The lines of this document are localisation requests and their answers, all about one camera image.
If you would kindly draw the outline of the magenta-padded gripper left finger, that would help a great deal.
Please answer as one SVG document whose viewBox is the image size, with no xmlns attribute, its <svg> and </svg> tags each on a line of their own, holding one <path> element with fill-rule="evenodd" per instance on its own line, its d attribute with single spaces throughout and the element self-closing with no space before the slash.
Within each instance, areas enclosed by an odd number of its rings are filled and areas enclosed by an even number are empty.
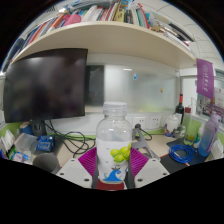
<svg viewBox="0 0 224 224">
<path fill-rule="evenodd" d="M 69 159 L 57 176 L 78 186 L 95 189 L 98 182 L 97 149 L 92 148 L 79 159 Z"/>
</svg>

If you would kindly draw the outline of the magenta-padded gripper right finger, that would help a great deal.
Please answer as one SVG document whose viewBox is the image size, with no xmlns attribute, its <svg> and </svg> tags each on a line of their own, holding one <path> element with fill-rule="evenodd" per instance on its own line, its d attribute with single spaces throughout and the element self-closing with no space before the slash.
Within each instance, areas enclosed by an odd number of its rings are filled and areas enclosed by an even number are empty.
<svg viewBox="0 0 224 224">
<path fill-rule="evenodd" d="M 158 159 L 148 158 L 138 150 L 131 149 L 126 178 L 128 189 L 144 187 L 168 175 L 168 170 Z"/>
</svg>

